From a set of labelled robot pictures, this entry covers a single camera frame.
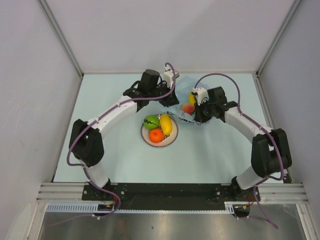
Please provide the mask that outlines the pink fake peach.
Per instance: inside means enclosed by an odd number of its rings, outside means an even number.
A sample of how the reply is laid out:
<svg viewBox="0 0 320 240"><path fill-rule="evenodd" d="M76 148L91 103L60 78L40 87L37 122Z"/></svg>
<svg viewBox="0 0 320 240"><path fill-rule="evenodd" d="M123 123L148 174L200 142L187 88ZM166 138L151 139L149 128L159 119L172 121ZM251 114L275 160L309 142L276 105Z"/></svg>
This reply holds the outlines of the pink fake peach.
<svg viewBox="0 0 320 240"><path fill-rule="evenodd" d="M190 103L185 103L180 107L180 110L192 116L195 113L195 106Z"/></svg>

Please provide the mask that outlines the yellow fake banana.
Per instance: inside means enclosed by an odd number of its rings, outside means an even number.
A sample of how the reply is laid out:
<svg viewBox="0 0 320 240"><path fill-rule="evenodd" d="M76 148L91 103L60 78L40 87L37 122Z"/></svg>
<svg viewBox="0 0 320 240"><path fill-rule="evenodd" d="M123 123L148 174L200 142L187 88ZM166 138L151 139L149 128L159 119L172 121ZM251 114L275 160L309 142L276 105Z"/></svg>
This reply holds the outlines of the yellow fake banana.
<svg viewBox="0 0 320 240"><path fill-rule="evenodd" d="M197 103L197 99L192 92L188 95L188 102L193 106Z"/></svg>

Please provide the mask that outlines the light blue cartoon plastic bag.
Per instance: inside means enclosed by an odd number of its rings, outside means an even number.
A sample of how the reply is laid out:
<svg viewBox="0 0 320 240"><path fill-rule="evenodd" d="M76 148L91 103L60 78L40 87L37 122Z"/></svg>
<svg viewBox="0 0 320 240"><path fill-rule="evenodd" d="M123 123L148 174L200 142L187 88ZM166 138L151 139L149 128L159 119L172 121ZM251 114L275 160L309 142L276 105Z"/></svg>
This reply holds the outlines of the light blue cartoon plastic bag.
<svg viewBox="0 0 320 240"><path fill-rule="evenodd" d="M181 109L183 105L190 104L189 95L191 94L192 88L194 87L196 82L197 80L195 78L192 78L188 75L184 75L181 79L178 79L176 81L175 94L177 96L177 99L179 100L179 104L170 107L164 107L160 104L160 112L173 117L173 119L179 124L194 125L197 127L204 125L204 123L200 123L194 120L194 113L190 115Z"/></svg>

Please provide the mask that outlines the green fake watermelon ball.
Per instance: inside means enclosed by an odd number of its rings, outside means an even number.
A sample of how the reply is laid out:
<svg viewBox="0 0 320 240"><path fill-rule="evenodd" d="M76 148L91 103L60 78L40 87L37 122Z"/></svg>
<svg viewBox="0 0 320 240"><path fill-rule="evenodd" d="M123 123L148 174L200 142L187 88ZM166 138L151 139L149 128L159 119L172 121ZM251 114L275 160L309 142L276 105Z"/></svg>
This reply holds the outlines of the green fake watermelon ball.
<svg viewBox="0 0 320 240"><path fill-rule="evenodd" d="M156 129L160 125L160 120L157 115L148 115L143 120L143 126L148 130Z"/></svg>

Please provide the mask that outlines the orange fake fruit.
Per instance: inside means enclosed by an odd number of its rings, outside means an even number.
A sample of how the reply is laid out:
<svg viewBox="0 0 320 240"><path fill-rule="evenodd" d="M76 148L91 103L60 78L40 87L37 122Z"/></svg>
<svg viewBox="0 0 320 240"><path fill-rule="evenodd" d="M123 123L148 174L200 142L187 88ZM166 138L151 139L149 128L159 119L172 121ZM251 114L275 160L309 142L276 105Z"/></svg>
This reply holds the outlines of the orange fake fruit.
<svg viewBox="0 0 320 240"><path fill-rule="evenodd" d="M159 128L155 128L155 129L152 129L149 131L149 140L152 142L152 143L160 143L163 138L164 138L164 134L163 132L159 129Z"/></svg>

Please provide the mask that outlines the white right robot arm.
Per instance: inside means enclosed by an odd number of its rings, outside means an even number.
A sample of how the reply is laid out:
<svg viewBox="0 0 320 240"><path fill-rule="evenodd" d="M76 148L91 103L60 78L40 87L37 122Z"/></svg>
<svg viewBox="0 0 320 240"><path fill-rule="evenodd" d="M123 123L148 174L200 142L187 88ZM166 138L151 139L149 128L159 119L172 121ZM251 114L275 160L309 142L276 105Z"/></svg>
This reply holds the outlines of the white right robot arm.
<svg viewBox="0 0 320 240"><path fill-rule="evenodd" d="M272 178L292 166L292 157L286 132L263 126L245 114L239 103L228 101L222 87L193 88L195 121L204 124L216 118L234 127L252 144L250 166L231 180L230 194L242 201L255 185Z"/></svg>

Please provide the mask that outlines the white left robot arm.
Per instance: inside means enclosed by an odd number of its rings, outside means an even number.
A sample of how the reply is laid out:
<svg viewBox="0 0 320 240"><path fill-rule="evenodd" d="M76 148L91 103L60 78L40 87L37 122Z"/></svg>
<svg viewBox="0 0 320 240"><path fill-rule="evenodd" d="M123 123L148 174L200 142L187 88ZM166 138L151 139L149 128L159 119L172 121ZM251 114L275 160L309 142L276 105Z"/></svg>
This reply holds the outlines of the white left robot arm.
<svg viewBox="0 0 320 240"><path fill-rule="evenodd" d="M78 119L73 123L66 161L73 166L71 155L78 159L76 166L83 168L98 199L105 200L111 193L108 186L110 178L101 165L105 154L104 137L122 120L137 113L151 101L157 101L164 107L178 104L175 94L178 77L179 72L169 67L165 68L163 74L147 69L141 79L126 89L121 98L105 112L88 121Z"/></svg>

